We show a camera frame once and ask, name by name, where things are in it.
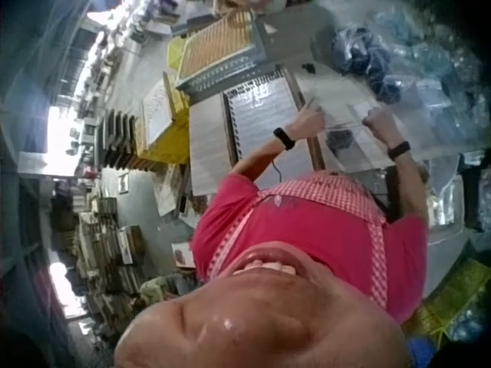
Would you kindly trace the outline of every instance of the smartwatch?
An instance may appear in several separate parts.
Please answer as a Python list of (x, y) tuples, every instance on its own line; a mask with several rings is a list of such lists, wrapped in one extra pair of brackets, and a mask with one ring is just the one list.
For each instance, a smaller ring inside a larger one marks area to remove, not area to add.
[(397, 157), (399, 157), (400, 155), (403, 155), (405, 154), (406, 152), (408, 152), (409, 150), (411, 149), (411, 146), (409, 145), (409, 142), (407, 142), (406, 140), (403, 141), (401, 144), (399, 144), (398, 146), (395, 146), (394, 148), (392, 149), (389, 149), (387, 151), (387, 154), (389, 155), (389, 158), (392, 160), (392, 161), (395, 161), (395, 159)]
[(293, 147), (295, 147), (295, 141), (292, 140), (292, 138), (290, 138), (288, 136), (288, 134), (282, 128), (276, 128), (273, 131), (273, 134), (275, 134), (276, 138), (278, 138), (279, 140), (282, 141), (282, 143), (285, 145), (285, 148), (287, 151), (289, 151)]

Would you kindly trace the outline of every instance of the lip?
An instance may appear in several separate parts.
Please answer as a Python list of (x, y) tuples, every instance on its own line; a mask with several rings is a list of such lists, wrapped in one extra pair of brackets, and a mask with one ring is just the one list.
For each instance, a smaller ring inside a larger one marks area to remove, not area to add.
[(289, 251), (280, 248), (257, 248), (243, 253), (236, 263), (226, 269), (221, 276), (231, 276), (234, 272), (242, 270), (247, 264), (256, 260), (263, 263), (279, 262), (283, 265), (290, 265), (296, 270), (296, 275), (301, 278), (307, 278), (308, 275), (307, 268)]

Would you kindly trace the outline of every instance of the cable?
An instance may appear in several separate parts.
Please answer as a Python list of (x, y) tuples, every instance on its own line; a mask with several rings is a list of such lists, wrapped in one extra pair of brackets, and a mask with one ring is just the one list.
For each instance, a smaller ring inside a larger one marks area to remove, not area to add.
[(283, 179), (282, 172), (281, 172), (281, 171), (279, 171), (278, 167), (276, 167), (276, 164), (275, 164), (275, 162), (274, 162), (274, 161), (272, 162), (272, 164), (273, 164), (273, 167), (275, 168), (276, 172), (277, 172), (277, 173), (278, 173), (278, 175), (279, 175), (279, 182), (282, 182), (282, 179)]

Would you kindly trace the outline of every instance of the checkered apron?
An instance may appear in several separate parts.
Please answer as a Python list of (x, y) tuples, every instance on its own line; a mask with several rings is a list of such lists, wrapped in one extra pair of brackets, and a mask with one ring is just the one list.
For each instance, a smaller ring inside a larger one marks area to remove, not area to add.
[(246, 226), (257, 205), (264, 199), (278, 196), (292, 196), (327, 205), (363, 219), (368, 226), (371, 238), (371, 294), (370, 299), (382, 309), (387, 306), (387, 266), (385, 259), (384, 235), (382, 225), (385, 217), (365, 188), (346, 176), (329, 175), (327, 172), (314, 172), (304, 179), (281, 183), (258, 193), (258, 198), (235, 221), (213, 255), (206, 272), (212, 280), (222, 270), (230, 250)]

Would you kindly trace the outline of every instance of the red shirt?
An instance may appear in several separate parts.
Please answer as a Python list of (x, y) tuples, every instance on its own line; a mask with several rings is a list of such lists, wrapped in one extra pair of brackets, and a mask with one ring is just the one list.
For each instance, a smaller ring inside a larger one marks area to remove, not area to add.
[[(257, 196), (257, 186), (231, 174), (221, 183), (196, 228), (191, 249), (201, 278), (227, 230)], [(427, 226), (407, 216), (384, 226), (387, 259), (387, 312), (404, 322), (419, 306), (426, 275)], [(336, 277), (362, 293), (371, 289), (371, 240), (366, 223), (344, 211), (316, 202), (269, 197), (252, 213), (222, 268), (247, 248), (281, 241), (327, 265)]]

